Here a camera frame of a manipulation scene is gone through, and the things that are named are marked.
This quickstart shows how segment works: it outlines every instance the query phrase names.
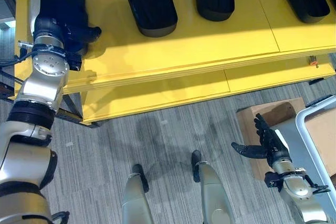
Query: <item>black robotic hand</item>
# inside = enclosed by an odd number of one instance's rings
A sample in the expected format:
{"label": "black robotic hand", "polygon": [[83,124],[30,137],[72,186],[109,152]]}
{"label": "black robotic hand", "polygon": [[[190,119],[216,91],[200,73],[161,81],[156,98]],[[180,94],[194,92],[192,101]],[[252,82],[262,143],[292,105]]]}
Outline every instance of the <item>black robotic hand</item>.
{"label": "black robotic hand", "polygon": [[88,27],[85,0],[41,0],[34,39],[41,33],[61,40],[66,52],[79,53],[85,51],[87,43],[99,38],[101,29]]}
{"label": "black robotic hand", "polygon": [[264,118],[257,114],[254,119],[257,134],[261,145],[241,145],[235,142],[231,146],[242,156],[249,158],[266,158],[270,167],[279,159],[290,160],[288,149],[284,146],[278,135],[272,130]]}

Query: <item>yellow shelving unit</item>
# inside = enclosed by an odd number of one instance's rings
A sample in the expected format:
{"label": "yellow shelving unit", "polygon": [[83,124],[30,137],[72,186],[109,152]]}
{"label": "yellow shelving unit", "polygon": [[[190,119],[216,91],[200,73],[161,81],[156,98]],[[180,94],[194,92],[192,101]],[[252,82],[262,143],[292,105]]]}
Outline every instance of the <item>yellow shelving unit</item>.
{"label": "yellow shelving unit", "polygon": [[[17,0],[16,40],[32,40],[29,1]],[[195,0],[174,0],[176,30],[148,38],[128,0],[87,0],[89,23],[103,32],[64,92],[81,92],[84,122],[91,122],[334,74],[323,55],[336,51],[330,0],[331,13],[315,24],[301,23],[287,0],[235,2],[232,16],[217,23],[197,13]],[[309,55],[321,55],[318,69]],[[21,79],[30,72],[30,60],[15,67]]]}
{"label": "yellow shelving unit", "polygon": [[330,77],[335,71],[326,56],[319,67],[306,58],[263,63],[210,73],[82,92],[84,122],[135,114],[225,97],[292,82]]}

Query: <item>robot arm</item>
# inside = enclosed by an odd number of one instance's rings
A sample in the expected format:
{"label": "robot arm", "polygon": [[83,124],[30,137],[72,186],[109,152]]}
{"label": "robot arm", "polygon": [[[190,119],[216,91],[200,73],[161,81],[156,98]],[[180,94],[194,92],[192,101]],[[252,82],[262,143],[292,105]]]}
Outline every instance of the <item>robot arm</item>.
{"label": "robot arm", "polygon": [[41,0],[34,44],[19,43],[32,50],[33,72],[0,125],[0,224],[67,222],[68,212],[51,215],[40,190],[52,181],[57,165],[47,146],[68,72],[80,69],[87,43],[101,34],[99,27],[87,27],[83,9],[85,0]]}
{"label": "robot arm", "polygon": [[296,223],[326,222],[326,214],[313,195],[329,192],[328,186],[314,184],[305,169],[294,167],[288,149],[260,114],[256,115],[255,123],[261,145],[239,145],[233,142],[232,147],[242,156],[267,159],[275,173],[266,173],[265,183],[268,187],[278,188]]}

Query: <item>floor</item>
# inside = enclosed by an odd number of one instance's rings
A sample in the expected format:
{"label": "floor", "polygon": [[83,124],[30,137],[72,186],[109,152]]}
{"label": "floor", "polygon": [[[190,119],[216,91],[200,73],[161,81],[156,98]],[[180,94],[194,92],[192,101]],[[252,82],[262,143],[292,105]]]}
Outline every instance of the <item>floor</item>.
{"label": "floor", "polygon": [[[201,190],[190,166],[191,152],[199,149],[219,174],[237,224],[294,223],[277,190],[255,180],[248,159],[230,147],[243,142],[236,111],[295,97],[308,103],[335,90],[332,77],[126,116],[97,129],[56,119],[50,147],[58,168],[43,194],[52,212],[70,211],[69,224],[121,223],[123,188],[132,165],[141,163],[155,223],[201,224]],[[1,122],[10,107],[0,101]]]}

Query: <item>cardboard box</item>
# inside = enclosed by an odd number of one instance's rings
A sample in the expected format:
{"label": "cardboard box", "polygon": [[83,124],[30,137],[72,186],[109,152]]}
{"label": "cardboard box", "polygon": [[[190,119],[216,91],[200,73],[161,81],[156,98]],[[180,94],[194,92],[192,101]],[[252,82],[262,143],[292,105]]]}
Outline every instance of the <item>cardboard box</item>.
{"label": "cardboard box", "polygon": [[329,176],[336,174],[336,108],[313,115],[305,122]]}
{"label": "cardboard box", "polygon": [[[260,145],[259,136],[256,133],[254,118],[260,113],[265,121],[273,126],[284,122],[305,108],[305,102],[302,98],[283,100],[278,102],[265,103],[251,106],[237,112],[237,118],[244,143],[247,145]],[[256,179],[264,180],[265,173],[273,172],[265,159],[249,159]]]}

